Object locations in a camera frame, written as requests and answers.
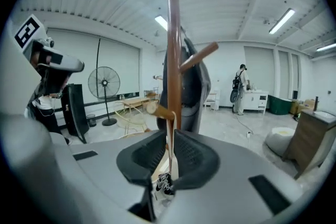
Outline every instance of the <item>white cabinet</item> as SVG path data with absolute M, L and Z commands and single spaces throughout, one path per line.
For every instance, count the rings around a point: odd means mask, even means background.
M 265 114 L 268 99 L 268 92 L 248 91 L 243 95 L 244 110 L 262 110 Z

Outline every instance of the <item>sneaker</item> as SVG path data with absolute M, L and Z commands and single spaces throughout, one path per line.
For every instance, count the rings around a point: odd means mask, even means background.
M 170 179 L 170 174 L 169 173 L 164 173 L 164 174 L 160 174 L 158 180 L 156 181 L 156 191 L 159 191 L 163 185 L 165 184 L 165 182 L 168 181 L 168 178 Z
M 155 190 L 155 198 L 157 200 L 172 199 L 174 197 L 173 181 L 169 173 L 159 175 Z
M 66 137 L 64 137 L 64 138 L 65 138 L 65 141 L 67 142 L 68 146 L 72 144 L 73 140 L 71 138 L 66 138 Z

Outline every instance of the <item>ceiling light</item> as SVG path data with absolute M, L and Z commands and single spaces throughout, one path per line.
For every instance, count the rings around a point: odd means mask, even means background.
M 281 26 L 283 26 L 285 24 L 285 22 L 287 22 L 289 20 L 290 17 L 293 16 L 294 13 L 295 13 L 295 11 L 292 10 L 291 8 L 289 8 L 285 12 L 285 14 L 277 21 L 277 23 L 271 28 L 269 33 L 271 35 L 273 35 L 276 31 L 278 31 L 280 29 Z
M 168 31 L 168 24 L 167 21 L 160 15 L 155 18 L 155 20 L 164 28 L 166 31 Z
M 329 50 L 329 49 L 334 48 L 334 47 L 336 47 L 336 43 L 335 44 L 330 44 L 330 45 L 322 47 L 322 48 L 319 48 L 316 51 Z

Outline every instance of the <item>chair backrest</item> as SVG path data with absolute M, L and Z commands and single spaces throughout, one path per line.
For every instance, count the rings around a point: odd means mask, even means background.
M 190 39 L 184 39 L 188 51 L 182 47 L 182 61 L 197 53 Z M 181 130 L 198 133 L 202 108 L 211 90 L 211 82 L 203 61 L 186 71 L 182 76 L 182 118 Z M 159 104 L 167 108 L 167 53 L 163 67 L 163 91 Z M 166 121 L 156 120 L 160 130 L 166 130 Z

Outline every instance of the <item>fan grille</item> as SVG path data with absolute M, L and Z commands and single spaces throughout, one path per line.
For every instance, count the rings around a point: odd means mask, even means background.
M 89 76 L 89 90 L 93 96 L 99 99 L 105 99 L 104 88 L 106 89 L 106 98 L 113 97 L 120 88 L 120 78 L 110 67 L 98 67 Z

